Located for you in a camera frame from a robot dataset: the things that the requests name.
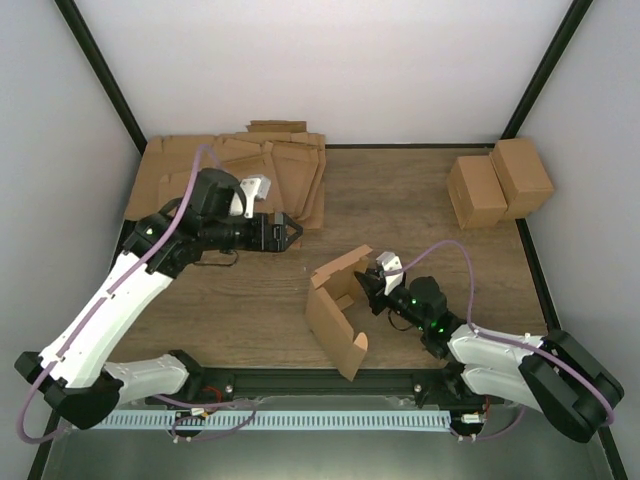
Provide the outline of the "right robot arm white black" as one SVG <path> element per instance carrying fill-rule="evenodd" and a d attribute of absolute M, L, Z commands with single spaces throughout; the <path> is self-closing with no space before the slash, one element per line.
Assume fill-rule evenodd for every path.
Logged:
<path fill-rule="evenodd" d="M 389 280 L 379 268 L 355 273 L 371 311 L 389 310 L 421 333 L 434 357 L 448 360 L 447 396 L 500 397 L 536 410 L 581 443 L 611 419 L 624 397 L 620 382 L 563 330 L 517 336 L 470 326 L 448 308 L 433 277 Z"/>

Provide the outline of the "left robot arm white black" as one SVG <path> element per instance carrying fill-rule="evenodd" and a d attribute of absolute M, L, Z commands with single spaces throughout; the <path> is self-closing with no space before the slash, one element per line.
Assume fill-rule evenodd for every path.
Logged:
<path fill-rule="evenodd" d="M 184 404 L 204 392 L 203 367 L 182 350 L 131 363 L 109 357 L 145 308 L 204 252 L 281 253 L 303 234 L 284 212 L 258 213 L 270 181 L 239 180 L 204 168 L 192 174 L 183 196 L 138 220 L 108 277 L 67 329 L 40 352 L 15 362 L 60 417 L 78 429 L 98 425 L 122 404 L 166 396 Z"/>

